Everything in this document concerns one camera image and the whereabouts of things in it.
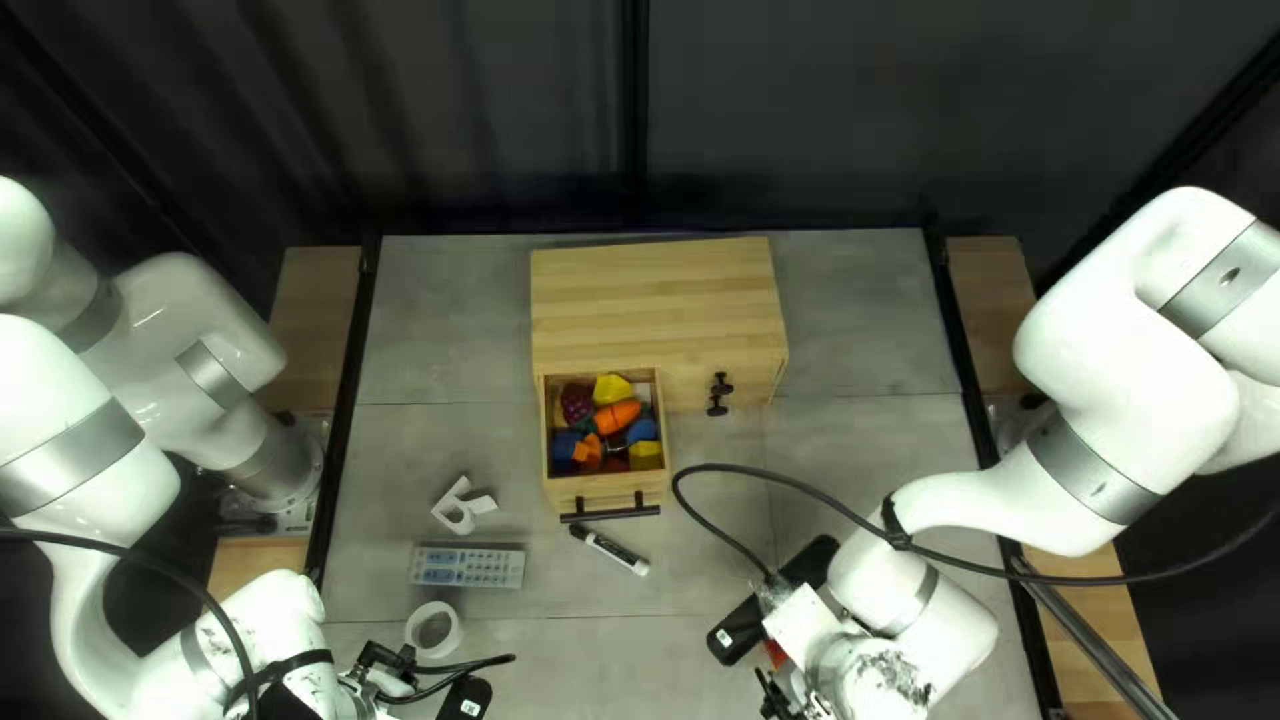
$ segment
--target marker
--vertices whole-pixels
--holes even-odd
[[[595,550],[599,550],[604,555],[608,555],[616,562],[625,565],[627,570],[631,570],[641,578],[649,574],[649,562],[646,562],[644,557],[640,557],[607,537],[602,537],[594,530],[588,530],[582,525],[573,523],[568,527],[568,534],[576,537]]]

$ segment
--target white remote control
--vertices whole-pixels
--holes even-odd
[[[413,547],[408,582],[415,585],[512,588],[525,584],[525,552],[492,547]]]

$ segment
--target wooden box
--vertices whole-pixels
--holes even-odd
[[[530,268],[544,446],[548,382],[637,369],[653,375],[663,414],[704,411],[716,373],[735,387],[723,398],[730,411],[768,402],[782,382],[787,338],[767,237],[536,250]],[[660,502],[673,468],[669,428],[659,424],[663,470],[590,475],[575,486],[550,478],[544,462],[548,497],[562,514],[575,510],[576,497],[588,511],[630,507],[636,489],[646,505]]]

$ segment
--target white tape roll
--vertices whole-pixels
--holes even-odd
[[[424,625],[440,615],[447,616],[449,620],[448,634],[435,644],[424,646],[421,642]],[[462,644],[462,623],[458,621],[458,612],[449,603],[440,602],[439,600],[433,600],[422,605],[404,623],[404,642],[433,660],[449,655]]]

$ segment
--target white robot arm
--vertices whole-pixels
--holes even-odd
[[[47,331],[0,315],[0,510],[18,528],[132,546],[173,502],[173,465]],[[102,585],[118,559],[38,546],[54,566],[55,655],[72,685],[104,716],[223,716],[228,683],[242,674],[211,615],[138,657],[115,637],[102,611]],[[294,573],[262,575],[224,609],[247,638],[255,667],[325,647],[319,594]],[[319,717],[343,716],[332,664],[298,669],[284,683]]]
[[[901,529],[973,528],[1075,557],[1192,474],[1280,450],[1277,269],[1280,233],[1231,202],[1190,187],[1151,201],[1018,332],[1018,368],[1057,404],[1047,423],[995,468],[892,493]],[[884,528],[879,511],[872,520]],[[974,598],[868,532],[842,544],[828,587],[856,625],[808,588],[764,624],[804,670],[796,694],[817,692],[838,717],[920,717],[995,643],[995,620]],[[914,669],[905,687],[927,697],[876,670],[870,659],[886,652],[902,653],[896,676]]]
[[[170,252],[102,277],[58,237],[40,200],[4,177],[0,228],[0,311],[54,332],[152,443],[225,474],[253,510],[307,498],[319,442],[252,397],[284,368],[284,350],[218,273]]]

